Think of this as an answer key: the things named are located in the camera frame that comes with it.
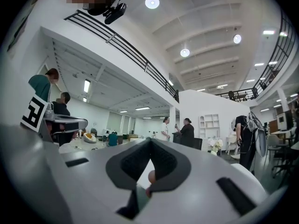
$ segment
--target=white ceiling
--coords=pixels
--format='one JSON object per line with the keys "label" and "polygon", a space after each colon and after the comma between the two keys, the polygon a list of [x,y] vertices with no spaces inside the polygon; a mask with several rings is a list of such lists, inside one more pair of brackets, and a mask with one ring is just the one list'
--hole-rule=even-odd
{"label": "white ceiling", "polygon": [[[277,13],[269,11],[267,6],[255,11],[262,22],[259,30],[250,32],[261,35],[255,56],[244,67],[242,42],[233,43],[235,34],[247,32],[242,30],[245,16],[242,0],[160,0],[156,9],[148,9],[145,0],[123,2],[128,5],[126,16],[153,34],[177,65],[189,89],[207,91],[208,87],[228,84],[224,89],[209,91],[215,94],[252,88],[254,83],[248,84],[246,80],[257,80],[264,70],[264,67],[256,69],[254,64],[268,62],[277,39],[277,33],[267,38],[262,31],[277,31],[280,25]],[[186,58],[180,56],[184,48],[191,52]],[[244,77],[237,75],[240,71]]]}
{"label": "white ceiling", "polygon": [[[52,44],[53,49],[47,51],[54,53],[61,78],[71,97],[79,100],[86,97],[92,105],[113,112],[126,110],[125,115],[137,118],[169,115],[168,105],[157,101],[111,68],[55,39],[52,39]],[[91,81],[87,94],[84,92],[86,79]],[[150,109],[135,110],[145,106]]]}

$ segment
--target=white wall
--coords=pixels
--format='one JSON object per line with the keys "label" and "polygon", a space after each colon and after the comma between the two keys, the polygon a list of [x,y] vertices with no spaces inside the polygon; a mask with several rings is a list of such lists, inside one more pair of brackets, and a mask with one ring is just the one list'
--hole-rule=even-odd
{"label": "white wall", "polygon": [[261,121],[262,125],[266,122],[269,123],[270,121],[276,119],[276,109],[269,109],[268,111],[260,112],[260,110],[262,110],[261,107],[256,106],[254,108],[251,108],[250,110]]}
{"label": "white wall", "polygon": [[193,90],[179,93],[180,99],[180,123],[184,118],[189,118],[194,127],[194,137],[199,137],[199,116],[206,114],[218,114],[220,137],[223,141],[223,150],[226,150],[226,138],[230,134],[231,122],[239,115],[248,115],[250,109],[229,99]]}

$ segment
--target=floor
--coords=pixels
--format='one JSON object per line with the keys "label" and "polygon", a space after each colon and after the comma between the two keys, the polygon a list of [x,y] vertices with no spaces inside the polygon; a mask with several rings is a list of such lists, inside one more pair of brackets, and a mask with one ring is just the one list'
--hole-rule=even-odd
{"label": "floor", "polygon": [[[86,143],[84,142],[83,138],[77,138],[75,140],[72,140],[70,143],[68,144],[64,144],[60,147],[59,152],[61,154],[63,153],[70,153],[70,152],[78,152],[78,151],[90,151],[94,148],[105,148],[106,147],[106,143],[99,141],[97,139],[97,142],[94,144],[90,144],[90,143]],[[256,154],[255,158],[252,161],[252,165],[251,165],[251,169],[250,171],[254,170],[254,175],[255,177],[258,179],[258,181],[262,184],[262,186],[265,188],[265,190],[271,194],[273,193],[275,190],[278,189],[282,178],[284,176],[284,173],[280,173],[279,175],[277,175],[275,178],[272,177],[272,167],[274,165],[278,164],[278,160],[273,158],[274,153],[271,153],[271,161],[269,162],[269,154],[267,155],[267,159],[266,157],[260,157],[259,155]],[[230,164],[232,163],[238,163],[238,160],[234,160],[230,157],[230,155],[226,154],[225,152],[221,153],[221,158],[223,158],[224,160],[226,160],[227,162],[229,162]]]}

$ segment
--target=black metal railing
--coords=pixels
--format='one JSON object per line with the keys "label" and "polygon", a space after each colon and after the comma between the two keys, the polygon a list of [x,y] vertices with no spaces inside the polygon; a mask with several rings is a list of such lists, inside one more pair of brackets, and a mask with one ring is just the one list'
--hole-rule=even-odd
{"label": "black metal railing", "polygon": [[270,57],[269,62],[266,65],[265,70],[261,74],[256,84],[247,90],[241,91],[230,91],[223,94],[218,94],[224,98],[230,98],[230,96],[238,96],[240,92],[247,92],[251,90],[250,99],[257,98],[268,86],[271,84],[273,79],[278,75],[285,62],[290,56],[296,39],[296,30],[292,26],[291,21],[288,19],[286,14],[281,9],[281,23],[278,34],[278,39]]}
{"label": "black metal railing", "polygon": [[64,20],[69,20],[90,32],[96,34],[102,38],[107,44],[114,46],[120,52],[125,54],[133,62],[135,62],[144,72],[148,73],[156,82],[158,82],[177,102],[178,90],[175,90],[169,81],[157,70],[156,67],[142,55],[132,44],[125,40],[121,35],[113,31],[111,28],[93,18],[92,16],[77,10],[71,16],[68,16]]}

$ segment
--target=white chair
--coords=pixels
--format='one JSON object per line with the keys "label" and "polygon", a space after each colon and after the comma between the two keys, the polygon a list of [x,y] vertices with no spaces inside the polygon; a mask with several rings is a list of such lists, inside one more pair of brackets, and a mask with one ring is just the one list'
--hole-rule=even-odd
{"label": "white chair", "polygon": [[86,136],[86,133],[83,134],[83,140],[84,140],[86,143],[91,143],[91,144],[94,144],[94,143],[97,142],[96,137],[94,137],[94,136],[92,135],[91,138],[88,138],[88,137]]}

